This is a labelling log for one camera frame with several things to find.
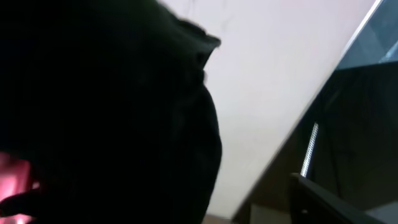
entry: pink object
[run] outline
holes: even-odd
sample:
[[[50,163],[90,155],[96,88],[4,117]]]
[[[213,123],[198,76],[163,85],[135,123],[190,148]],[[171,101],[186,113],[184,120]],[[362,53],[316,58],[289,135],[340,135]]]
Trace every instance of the pink object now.
[[[11,159],[9,154],[0,152],[0,201],[32,188],[30,164],[22,159]],[[0,218],[0,224],[25,224],[31,220],[27,215]]]

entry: white panel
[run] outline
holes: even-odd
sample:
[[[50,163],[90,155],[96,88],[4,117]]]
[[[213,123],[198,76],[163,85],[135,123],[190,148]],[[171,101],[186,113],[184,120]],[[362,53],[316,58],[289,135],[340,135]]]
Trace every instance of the white panel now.
[[[206,71],[223,161],[208,212],[231,218],[377,0],[164,0],[221,37]]]

